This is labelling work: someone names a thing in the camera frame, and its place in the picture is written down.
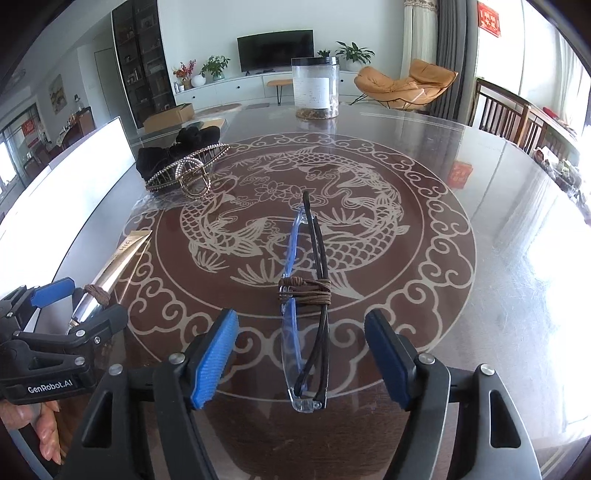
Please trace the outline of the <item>person left hand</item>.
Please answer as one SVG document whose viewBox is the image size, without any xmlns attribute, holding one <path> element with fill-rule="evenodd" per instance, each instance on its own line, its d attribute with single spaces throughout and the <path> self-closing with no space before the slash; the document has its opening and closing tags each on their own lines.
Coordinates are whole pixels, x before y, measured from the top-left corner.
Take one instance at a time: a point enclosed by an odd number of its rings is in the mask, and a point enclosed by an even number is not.
<svg viewBox="0 0 591 480">
<path fill-rule="evenodd" d="M 13 405 L 7 400 L 1 401 L 1 420 L 8 430 L 19 430 L 31 424 L 40 440 L 42 457 L 62 464 L 59 432 L 55 414 L 60 412 L 57 401 L 44 402 L 39 414 L 35 414 L 31 405 Z"/>
</svg>

